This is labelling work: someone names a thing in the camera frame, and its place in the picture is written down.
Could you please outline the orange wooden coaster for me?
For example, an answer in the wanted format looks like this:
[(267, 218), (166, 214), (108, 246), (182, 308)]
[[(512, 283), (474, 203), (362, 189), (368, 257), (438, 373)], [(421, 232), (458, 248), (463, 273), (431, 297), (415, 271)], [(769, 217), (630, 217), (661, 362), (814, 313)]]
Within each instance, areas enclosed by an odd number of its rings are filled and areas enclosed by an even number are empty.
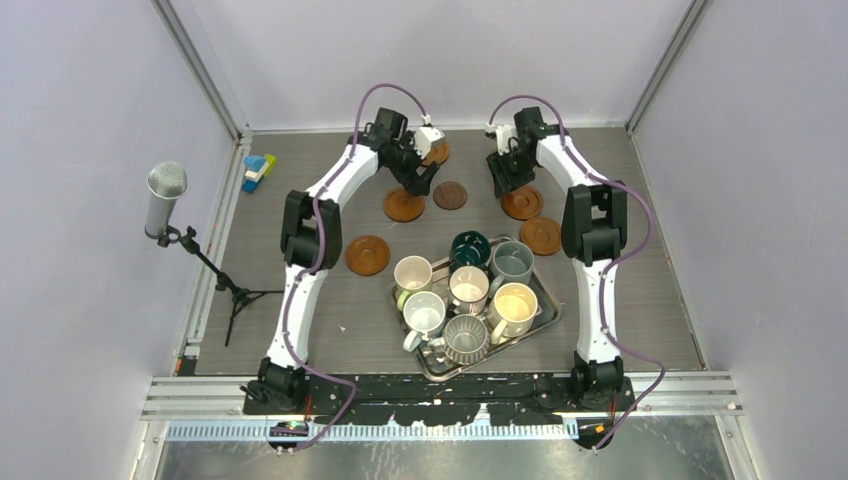
[(402, 187), (389, 191), (383, 200), (385, 215), (398, 223), (408, 223), (418, 219), (425, 208), (425, 196), (411, 195)]
[(555, 255), (562, 250), (561, 226), (549, 217), (537, 216), (524, 221), (519, 237), (539, 256)]
[(533, 186), (526, 185), (505, 194), (500, 199), (502, 211), (510, 218), (525, 221), (541, 214), (544, 208), (542, 194)]
[(353, 273), (373, 276), (387, 267), (390, 256), (390, 247), (383, 238), (363, 235), (350, 242), (345, 251), (345, 262)]
[(428, 154), (423, 158), (421, 165), (425, 167), (433, 164), (442, 165), (447, 161), (449, 156), (450, 146), (447, 142), (442, 142), (430, 149)]

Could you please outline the dark walnut wooden coaster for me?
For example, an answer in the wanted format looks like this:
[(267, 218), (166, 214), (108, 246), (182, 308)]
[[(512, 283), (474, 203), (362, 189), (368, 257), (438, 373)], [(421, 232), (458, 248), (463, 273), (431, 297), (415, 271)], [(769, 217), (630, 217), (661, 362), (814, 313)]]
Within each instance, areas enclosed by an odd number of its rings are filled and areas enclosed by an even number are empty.
[(457, 210), (463, 207), (468, 200), (465, 187), (454, 181), (445, 181), (439, 184), (432, 195), (435, 204), (444, 210)]

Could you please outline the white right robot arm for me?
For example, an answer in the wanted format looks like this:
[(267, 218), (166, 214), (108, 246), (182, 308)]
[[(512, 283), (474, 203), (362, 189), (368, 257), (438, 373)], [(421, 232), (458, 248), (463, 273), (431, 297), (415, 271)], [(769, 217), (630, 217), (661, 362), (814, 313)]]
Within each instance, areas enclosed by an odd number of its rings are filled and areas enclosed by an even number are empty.
[(621, 350), (615, 344), (617, 260), (627, 242), (627, 195), (592, 167), (569, 135), (520, 137), (515, 128), (488, 126), (496, 151), (487, 158), (502, 197), (526, 185), (538, 167), (565, 193), (560, 242), (578, 286), (579, 335), (567, 392), (572, 403), (596, 410), (624, 384)]

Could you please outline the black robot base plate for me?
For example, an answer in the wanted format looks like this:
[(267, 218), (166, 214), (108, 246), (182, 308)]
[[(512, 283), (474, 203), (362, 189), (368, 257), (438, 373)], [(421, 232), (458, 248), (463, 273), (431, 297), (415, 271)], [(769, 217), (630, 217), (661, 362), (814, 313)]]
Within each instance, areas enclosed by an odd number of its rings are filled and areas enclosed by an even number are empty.
[(466, 426), (483, 414), (496, 426), (551, 424), (558, 413), (610, 419), (635, 400), (631, 381), (617, 394), (579, 396), (567, 373), (466, 373), (444, 382), (421, 374), (348, 375), (344, 384), (306, 377), (286, 393), (258, 380), (241, 385), (247, 415), (295, 415), (326, 425)]

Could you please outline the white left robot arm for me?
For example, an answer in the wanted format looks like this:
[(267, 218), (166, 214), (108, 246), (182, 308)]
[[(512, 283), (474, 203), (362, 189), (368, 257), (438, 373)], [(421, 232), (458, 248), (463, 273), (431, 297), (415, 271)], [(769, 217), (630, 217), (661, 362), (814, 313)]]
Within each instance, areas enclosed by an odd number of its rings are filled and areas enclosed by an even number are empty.
[(442, 131), (422, 127), (413, 133), (380, 138), (357, 132), (339, 160), (316, 183), (286, 197), (281, 235), (285, 260), (283, 303), (275, 335), (247, 394), (284, 414), (298, 412), (308, 393), (310, 330), (320, 290), (342, 250), (342, 210), (353, 194), (381, 168), (403, 190), (428, 194), (438, 166), (428, 157), (439, 152)]

